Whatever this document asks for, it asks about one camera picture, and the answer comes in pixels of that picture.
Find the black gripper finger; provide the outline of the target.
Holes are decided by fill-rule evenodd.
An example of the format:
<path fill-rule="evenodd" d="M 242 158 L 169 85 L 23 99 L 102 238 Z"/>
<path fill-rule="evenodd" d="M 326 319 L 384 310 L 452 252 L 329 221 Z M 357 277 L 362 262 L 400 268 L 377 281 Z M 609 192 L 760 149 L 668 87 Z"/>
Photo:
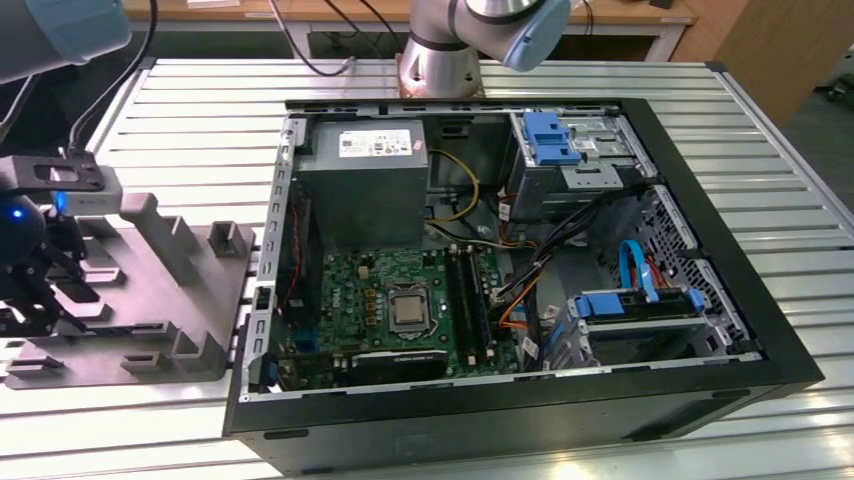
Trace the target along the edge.
<path fill-rule="evenodd" d="M 43 249 L 51 268 L 49 278 L 77 303 L 95 303 L 101 296 L 86 282 L 82 261 L 89 257 L 86 242 L 73 217 L 47 217 L 47 240 Z"/>
<path fill-rule="evenodd" d="M 51 336 L 63 321 L 78 331 L 86 324 L 58 301 L 46 274 L 35 267 L 2 268 L 2 337 L 30 338 Z"/>

